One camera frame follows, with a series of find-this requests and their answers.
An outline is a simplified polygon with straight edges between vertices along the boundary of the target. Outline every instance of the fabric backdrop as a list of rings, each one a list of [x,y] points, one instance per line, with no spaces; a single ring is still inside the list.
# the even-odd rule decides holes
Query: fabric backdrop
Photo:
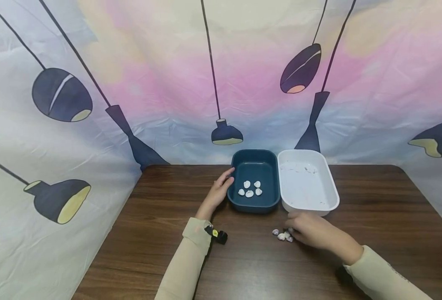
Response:
[[[246,148],[442,216],[442,0],[0,0],[0,299],[69,299],[148,165]]]

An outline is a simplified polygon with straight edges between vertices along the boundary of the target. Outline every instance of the table surface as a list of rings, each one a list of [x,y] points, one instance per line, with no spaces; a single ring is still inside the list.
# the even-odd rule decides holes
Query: table surface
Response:
[[[148,167],[73,299],[154,299],[188,219],[224,165]],[[442,219],[398,167],[331,165],[341,203],[326,218],[442,299]],[[229,238],[206,257],[195,299],[366,299],[331,254],[276,240],[286,212],[234,211],[213,223]]]

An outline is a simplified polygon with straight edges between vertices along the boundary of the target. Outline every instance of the plastic tray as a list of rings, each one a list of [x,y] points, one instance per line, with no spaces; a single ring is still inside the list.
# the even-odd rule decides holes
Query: plastic tray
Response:
[[[231,162],[234,171],[234,183],[228,190],[228,199],[233,207],[241,212],[267,214],[276,208],[280,201],[280,186],[278,177],[278,162],[271,151],[247,149],[240,150],[233,155]],[[244,189],[243,183],[249,180],[251,186]],[[256,190],[253,184],[261,182],[260,196],[251,198],[238,195],[239,189]]]
[[[312,150],[285,150],[278,154],[282,206],[288,212],[327,215],[340,202],[328,163]]]

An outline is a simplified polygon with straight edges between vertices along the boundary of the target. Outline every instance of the beige sleeve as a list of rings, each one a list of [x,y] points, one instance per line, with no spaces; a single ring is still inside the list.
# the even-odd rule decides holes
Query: beige sleeve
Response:
[[[373,300],[430,300],[419,288],[401,276],[370,247],[354,265],[344,268],[354,283]]]
[[[199,273],[211,245],[211,235],[204,228],[209,221],[190,218],[183,240],[164,273],[155,300],[193,299]]]

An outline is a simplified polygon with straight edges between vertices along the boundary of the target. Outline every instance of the hand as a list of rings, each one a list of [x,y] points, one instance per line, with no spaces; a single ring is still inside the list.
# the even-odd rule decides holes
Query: hand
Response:
[[[318,215],[291,212],[285,226],[296,230],[292,234],[296,240],[308,246],[331,251],[346,265],[354,264],[363,255],[363,247],[349,234]]]
[[[196,218],[200,220],[209,220],[218,207],[219,204],[226,197],[228,188],[234,183],[234,177],[231,177],[234,168],[230,168],[221,174],[221,176],[214,181],[211,190],[209,190],[208,195],[204,199],[201,206],[199,206],[198,213],[196,213]]]

